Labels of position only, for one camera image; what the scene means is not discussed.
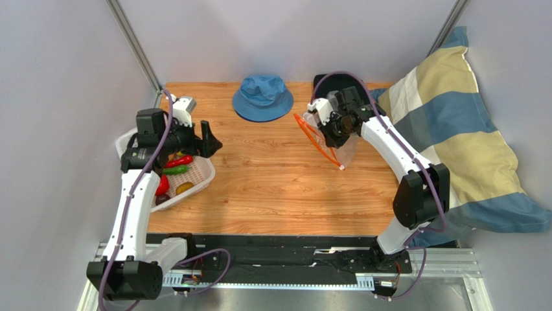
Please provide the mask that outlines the red tomato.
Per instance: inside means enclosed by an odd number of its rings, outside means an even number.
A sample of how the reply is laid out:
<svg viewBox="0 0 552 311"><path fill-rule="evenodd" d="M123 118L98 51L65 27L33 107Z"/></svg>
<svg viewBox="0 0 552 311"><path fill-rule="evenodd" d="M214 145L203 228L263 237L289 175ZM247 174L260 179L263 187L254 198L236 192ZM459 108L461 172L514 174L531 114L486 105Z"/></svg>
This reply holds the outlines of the red tomato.
<svg viewBox="0 0 552 311"><path fill-rule="evenodd" d="M161 179L159 181L159 185L157 187L157 190L155 192L156 196L162 196L165 195L170 188L170 183L168 181L168 178L166 175L162 174Z"/></svg>

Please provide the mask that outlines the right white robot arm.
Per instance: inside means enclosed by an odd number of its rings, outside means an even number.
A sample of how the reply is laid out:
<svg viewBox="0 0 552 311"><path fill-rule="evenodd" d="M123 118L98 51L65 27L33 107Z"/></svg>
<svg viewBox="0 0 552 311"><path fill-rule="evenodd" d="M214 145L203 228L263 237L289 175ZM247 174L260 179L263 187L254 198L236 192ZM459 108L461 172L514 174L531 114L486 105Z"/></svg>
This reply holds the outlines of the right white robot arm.
<svg viewBox="0 0 552 311"><path fill-rule="evenodd" d="M357 135L372 145L387 162L399 185L392 208L394 217L376 238L375 249L394 255L406 249L418 233L449 210L450 172L418 153L372 97L364 101L355 87L317 98L308 108L330 148L341 148Z"/></svg>

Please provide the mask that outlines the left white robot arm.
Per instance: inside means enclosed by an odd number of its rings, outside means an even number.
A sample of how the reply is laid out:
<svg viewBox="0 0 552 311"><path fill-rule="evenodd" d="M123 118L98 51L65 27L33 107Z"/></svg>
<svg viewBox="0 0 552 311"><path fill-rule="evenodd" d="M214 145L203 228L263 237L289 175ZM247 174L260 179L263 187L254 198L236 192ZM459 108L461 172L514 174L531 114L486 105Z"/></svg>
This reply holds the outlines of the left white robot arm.
<svg viewBox="0 0 552 311"><path fill-rule="evenodd" d="M111 237L101 259L89 262L86 270L100 297L109 301L159 297L163 277L187 257L192 244L189 235L176 235L146 251L146 231L163 169L178 152L209 158L222 148L209 122L201 121L201 135L196 135L186 111L144 109L137 113L136 124L122 138L122 192Z"/></svg>

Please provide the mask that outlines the red chili pepper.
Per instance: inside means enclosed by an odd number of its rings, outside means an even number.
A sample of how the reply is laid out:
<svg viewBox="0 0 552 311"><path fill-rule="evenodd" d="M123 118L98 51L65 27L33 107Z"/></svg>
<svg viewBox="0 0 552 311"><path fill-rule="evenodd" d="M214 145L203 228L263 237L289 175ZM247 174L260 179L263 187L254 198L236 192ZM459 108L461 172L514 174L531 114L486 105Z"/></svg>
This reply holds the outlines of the red chili pepper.
<svg viewBox="0 0 552 311"><path fill-rule="evenodd" d="M194 157L191 155L184 155L182 157L179 157L177 159L173 159L172 161L169 161L165 168L174 168L181 165L188 165L194 161Z"/></svg>

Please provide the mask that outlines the white plastic basket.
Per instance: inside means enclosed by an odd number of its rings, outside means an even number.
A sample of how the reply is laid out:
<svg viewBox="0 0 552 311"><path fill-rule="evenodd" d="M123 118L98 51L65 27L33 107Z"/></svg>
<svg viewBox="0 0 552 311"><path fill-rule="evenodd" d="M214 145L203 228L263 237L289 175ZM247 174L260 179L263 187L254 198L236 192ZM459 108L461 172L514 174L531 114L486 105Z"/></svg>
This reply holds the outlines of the white plastic basket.
<svg viewBox="0 0 552 311"><path fill-rule="evenodd" d="M144 214L146 210L151 213L167 210L206 189L215 176L211 161L195 157L194 161L187 166L189 171L185 174L167 176L170 188L166 194L171 199L158 206L155 205L155 192L161 176L153 170L144 174L141 169L128 170L122 175L122 194L117 214L121 215L124 210L127 210L128 216L137 216ZM194 187L177 196L176 187L187 181L192 182Z"/></svg>

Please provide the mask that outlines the green chili pepper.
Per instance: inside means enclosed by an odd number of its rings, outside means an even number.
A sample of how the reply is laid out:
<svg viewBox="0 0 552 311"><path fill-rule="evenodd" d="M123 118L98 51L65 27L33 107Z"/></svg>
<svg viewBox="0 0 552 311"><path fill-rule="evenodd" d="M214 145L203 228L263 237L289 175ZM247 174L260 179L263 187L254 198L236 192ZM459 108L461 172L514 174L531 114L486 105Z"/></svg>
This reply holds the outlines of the green chili pepper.
<svg viewBox="0 0 552 311"><path fill-rule="evenodd" d="M176 167L166 167L163 169L163 174L168 176L178 175L178 174L185 174L189 171L189 168L187 165L178 165Z"/></svg>

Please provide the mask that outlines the black folded cloth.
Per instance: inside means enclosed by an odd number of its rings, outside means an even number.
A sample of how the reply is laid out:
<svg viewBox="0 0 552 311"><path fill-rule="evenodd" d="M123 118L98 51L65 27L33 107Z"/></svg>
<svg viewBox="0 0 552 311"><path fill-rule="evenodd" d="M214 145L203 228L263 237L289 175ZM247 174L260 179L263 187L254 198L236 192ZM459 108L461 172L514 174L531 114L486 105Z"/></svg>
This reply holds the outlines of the black folded cloth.
<svg viewBox="0 0 552 311"><path fill-rule="evenodd" d="M348 87L355 87L360 98L366 103L369 103L367 95L361 82L348 74L336 74L323 80L325 75L315 75L313 79L314 98L326 98L331 91L341 91Z"/></svg>

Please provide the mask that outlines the yellow brown passion fruit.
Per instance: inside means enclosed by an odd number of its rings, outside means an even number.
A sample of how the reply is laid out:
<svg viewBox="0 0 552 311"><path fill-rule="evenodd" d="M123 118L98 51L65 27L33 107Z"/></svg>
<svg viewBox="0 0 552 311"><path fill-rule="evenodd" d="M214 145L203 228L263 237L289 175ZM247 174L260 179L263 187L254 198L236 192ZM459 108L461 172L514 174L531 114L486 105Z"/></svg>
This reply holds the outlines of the yellow brown passion fruit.
<svg viewBox="0 0 552 311"><path fill-rule="evenodd" d="M175 193L178 196L178 195L183 194L184 192L190 190L193 187L194 187L194 184L192 182L187 181L187 182L184 182L184 183L178 185L176 187Z"/></svg>

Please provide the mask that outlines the blue bucket hat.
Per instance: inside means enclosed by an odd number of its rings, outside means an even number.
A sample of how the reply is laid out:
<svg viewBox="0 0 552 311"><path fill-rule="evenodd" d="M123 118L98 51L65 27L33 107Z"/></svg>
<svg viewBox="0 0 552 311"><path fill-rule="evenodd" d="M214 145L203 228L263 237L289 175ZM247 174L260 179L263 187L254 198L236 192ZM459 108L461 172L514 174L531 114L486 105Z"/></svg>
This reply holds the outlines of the blue bucket hat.
<svg viewBox="0 0 552 311"><path fill-rule="evenodd" d="M231 100L236 114L251 122L271 122L294 105L292 92L278 75L248 75Z"/></svg>

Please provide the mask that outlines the blue yellow checked pillow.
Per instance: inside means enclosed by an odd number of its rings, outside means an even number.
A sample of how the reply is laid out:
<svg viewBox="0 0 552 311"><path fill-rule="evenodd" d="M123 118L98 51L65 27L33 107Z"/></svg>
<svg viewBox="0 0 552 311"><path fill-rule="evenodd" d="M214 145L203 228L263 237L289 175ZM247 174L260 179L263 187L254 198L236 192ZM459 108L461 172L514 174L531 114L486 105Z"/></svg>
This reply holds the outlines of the blue yellow checked pillow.
<svg viewBox="0 0 552 311"><path fill-rule="evenodd" d="M412 246L434 246L475 229L495 233L544 233L551 211L523 189L518 158L492 122L466 59L465 27L387 89L376 103L408 143L450 171L450 208L445 221L419 233Z"/></svg>

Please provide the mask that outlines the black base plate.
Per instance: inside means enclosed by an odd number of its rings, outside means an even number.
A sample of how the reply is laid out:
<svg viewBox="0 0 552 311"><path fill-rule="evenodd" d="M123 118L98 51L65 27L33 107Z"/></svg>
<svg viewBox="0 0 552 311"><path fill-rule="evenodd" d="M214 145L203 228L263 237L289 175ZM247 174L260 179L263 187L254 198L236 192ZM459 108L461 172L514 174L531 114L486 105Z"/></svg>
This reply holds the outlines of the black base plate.
<svg viewBox="0 0 552 311"><path fill-rule="evenodd" d="M176 237L192 240L192 256L214 251L176 268L200 275L202 284L339 286L355 285L362 273L394 279L413 271L407 253L377 268L371 236L149 233L146 245L156 246L165 238Z"/></svg>

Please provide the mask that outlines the right aluminium corner post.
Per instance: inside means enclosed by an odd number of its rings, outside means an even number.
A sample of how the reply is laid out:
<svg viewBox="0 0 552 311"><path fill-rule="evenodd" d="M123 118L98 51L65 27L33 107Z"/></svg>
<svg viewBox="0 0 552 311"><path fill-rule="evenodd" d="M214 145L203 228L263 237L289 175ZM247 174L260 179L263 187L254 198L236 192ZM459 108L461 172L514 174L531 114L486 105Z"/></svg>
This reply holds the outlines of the right aluminium corner post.
<svg viewBox="0 0 552 311"><path fill-rule="evenodd" d="M439 47L441 47L450 33L453 31L454 27L457 25L457 22L460 20L464 11L470 4L471 0L456 0L451 11L449 12L447 18L444 20L444 23L438 32L435 40L433 41L427 55L429 56L435 52Z"/></svg>

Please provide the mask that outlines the aluminium corner post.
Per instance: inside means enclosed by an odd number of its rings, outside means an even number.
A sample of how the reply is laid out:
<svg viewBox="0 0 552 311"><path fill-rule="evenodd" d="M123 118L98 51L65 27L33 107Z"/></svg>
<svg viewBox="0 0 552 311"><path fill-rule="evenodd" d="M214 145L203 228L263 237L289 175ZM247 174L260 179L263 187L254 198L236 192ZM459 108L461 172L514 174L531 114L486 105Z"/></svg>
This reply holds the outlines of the aluminium corner post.
<svg viewBox="0 0 552 311"><path fill-rule="evenodd" d="M438 32L435 40L433 41L427 55L429 56L435 52L439 47L441 47L450 33L453 31L454 27L457 25L457 22L460 20L464 11L470 4L471 0L456 0L451 11L449 12L447 18L444 20L444 23Z"/></svg>
<svg viewBox="0 0 552 311"><path fill-rule="evenodd" d="M143 73L145 74L146 79L148 80L151 88L155 93L154 107L158 108L161 104L162 90L163 85L158 79L152 64L150 63L145 50L143 49L139 38L137 37L132 23L129 20L127 14L124 11L124 8L120 1L118 0L106 0L107 5L109 6L116 22L118 23L124 37L126 38L134 56L136 57Z"/></svg>

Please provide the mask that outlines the left aluminium corner post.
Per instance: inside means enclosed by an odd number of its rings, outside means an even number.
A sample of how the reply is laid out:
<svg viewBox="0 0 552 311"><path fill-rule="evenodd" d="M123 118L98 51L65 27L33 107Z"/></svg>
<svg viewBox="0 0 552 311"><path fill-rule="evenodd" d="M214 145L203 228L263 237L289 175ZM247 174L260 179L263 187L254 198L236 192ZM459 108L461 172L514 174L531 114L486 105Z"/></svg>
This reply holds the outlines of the left aluminium corner post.
<svg viewBox="0 0 552 311"><path fill-rule="evenodd" d="M161 104L162 90L163 85L158 79L152 64L150 63L145 50L143 49L139 38L137 37L132 23L129 20L127 14L124 11L124 8L120 1L118 0L106 0L107 5L109 6L116 22L118 23L124 37L126 38L134 56L136 57L143 73L145 74L146 79L148 80L151 88L155 93L154 107L158 108Z"/></svg>

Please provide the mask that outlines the aluminium frame rail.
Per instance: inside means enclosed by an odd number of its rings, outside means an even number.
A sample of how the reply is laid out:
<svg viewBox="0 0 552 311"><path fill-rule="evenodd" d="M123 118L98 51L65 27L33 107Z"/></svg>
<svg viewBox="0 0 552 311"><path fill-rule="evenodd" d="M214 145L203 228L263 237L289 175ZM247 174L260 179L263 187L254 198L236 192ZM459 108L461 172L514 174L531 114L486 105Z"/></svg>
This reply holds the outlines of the aluminium frame rail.
<svg viewBox="0 0 552 311"><path fill-rule="evenodd" d="M452 290L462 301L469 304L471 310L492 310L492 304L483 281L480 268L471 249L466 248L430 248L426 251L426 263L422 263L422 251L410 251L410 258L406 261L413 265L412 273L402 273L402 277L415 278L419 267L423 267L417 288L423 280L451 281L460 280L462 294L459 290ZM259 283L259 282L219 282L215 289L232 290L306 290L344 292L358 291L373 297L377 278L381 279L382 273L357 273L352 282L346 284L286 284L286 283Z"/></svg>

